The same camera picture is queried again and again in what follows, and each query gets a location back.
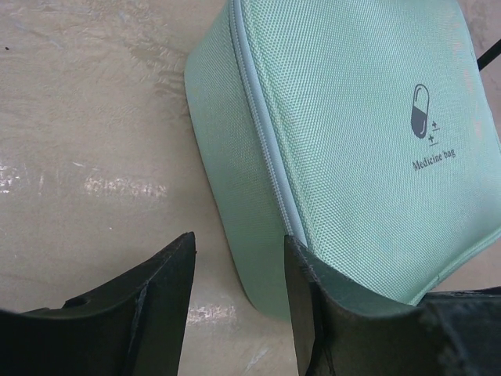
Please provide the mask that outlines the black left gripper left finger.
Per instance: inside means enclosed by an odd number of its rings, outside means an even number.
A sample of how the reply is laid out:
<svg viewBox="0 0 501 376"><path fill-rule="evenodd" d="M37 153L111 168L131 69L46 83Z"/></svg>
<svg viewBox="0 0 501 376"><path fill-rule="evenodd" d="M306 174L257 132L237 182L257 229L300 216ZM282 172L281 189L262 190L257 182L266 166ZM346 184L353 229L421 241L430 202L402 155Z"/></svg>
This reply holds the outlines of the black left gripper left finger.
<svg viewBox="0 0 501 376"><path fill-rule="evenodd" d="M1 312L3 375L176 375L195 271L193 233L60 309Z"/></svg>

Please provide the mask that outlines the mint green medicine case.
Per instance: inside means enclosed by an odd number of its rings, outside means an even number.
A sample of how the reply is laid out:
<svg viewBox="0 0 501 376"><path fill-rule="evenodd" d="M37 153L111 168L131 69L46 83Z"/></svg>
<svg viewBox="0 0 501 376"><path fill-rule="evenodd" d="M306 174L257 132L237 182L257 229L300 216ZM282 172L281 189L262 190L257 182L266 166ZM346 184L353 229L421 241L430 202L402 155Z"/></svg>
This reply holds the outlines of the mint green medicine case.
<svg viewBox="0 0 501 376"><path fill-rule="evenodd" d="M191 52L197 145L252 305L283 238L415 305L500 235L500 142L456 1L228 1Z"/></svg>

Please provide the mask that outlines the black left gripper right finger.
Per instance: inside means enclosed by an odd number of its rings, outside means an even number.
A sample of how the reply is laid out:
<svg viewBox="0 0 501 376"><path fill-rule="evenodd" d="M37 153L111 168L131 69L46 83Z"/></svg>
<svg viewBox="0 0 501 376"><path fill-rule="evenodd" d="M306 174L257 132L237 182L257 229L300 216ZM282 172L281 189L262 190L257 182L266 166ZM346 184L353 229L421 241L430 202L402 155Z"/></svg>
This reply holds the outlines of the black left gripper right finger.
<svg viewBox="0 0 501 376"><path fill-rule="evenodd" d="M301 375L497 375L500 289L429 293L419 305L379 295L299 240L284 267Z"/></svg>

